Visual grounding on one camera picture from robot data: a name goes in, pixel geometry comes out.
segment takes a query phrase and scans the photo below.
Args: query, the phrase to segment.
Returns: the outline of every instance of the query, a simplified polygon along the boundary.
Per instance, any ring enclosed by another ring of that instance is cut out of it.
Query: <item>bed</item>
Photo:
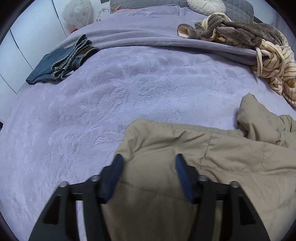
[[[23,86],[0,133],[0,211],[19,241],[28,240],[60,181],[83,182],[111,162],[134,120],[237,129],[248,93],[296,119],[246,65],[256,62],[255,51],[176,35],[178,24],[204,18],[179,5],[112,14],[57,46],[86,34],[100,51],[82,67],[62,82]],[[281,240],[295,218],[291,212],[280,230],[268,230],[272,240]],[[86,240],[83,231],[80,237]]]

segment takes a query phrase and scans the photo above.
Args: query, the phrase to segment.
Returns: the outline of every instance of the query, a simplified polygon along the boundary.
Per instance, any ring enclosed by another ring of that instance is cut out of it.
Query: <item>white wardrobe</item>
[[[26,77],[42,57],[75,29],[62,18],[69,0],[35,0],[15,21],[0,45],[0,122],[5,123],[10,104]],[[91,0],[90,23],[109,2]]]

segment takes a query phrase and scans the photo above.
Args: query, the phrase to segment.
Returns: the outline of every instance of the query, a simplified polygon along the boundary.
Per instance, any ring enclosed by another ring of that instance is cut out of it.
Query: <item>denim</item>
[[[34,85],[49,80],[64,80],[69,72],[78,69],[87,58],[98,52],[99,49],[91,47],[91,44],[92,42],[82,35],[74,45],[46,54],[27,77],[27,83]]]

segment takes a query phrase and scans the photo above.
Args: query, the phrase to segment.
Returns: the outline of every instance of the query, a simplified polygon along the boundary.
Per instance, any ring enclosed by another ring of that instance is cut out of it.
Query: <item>plastic bag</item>
[[[71,0],[65,6],[62,16],[67,23],[80,29],[88,25],[91,8],[90,0]]]

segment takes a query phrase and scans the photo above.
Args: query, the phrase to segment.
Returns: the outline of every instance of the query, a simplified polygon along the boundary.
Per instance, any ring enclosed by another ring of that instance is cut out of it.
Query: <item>white round cushion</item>
[[[221,0],[187,0],[187,4],[193,11],[206,16],[216,12],[226,12],[225,4]]]

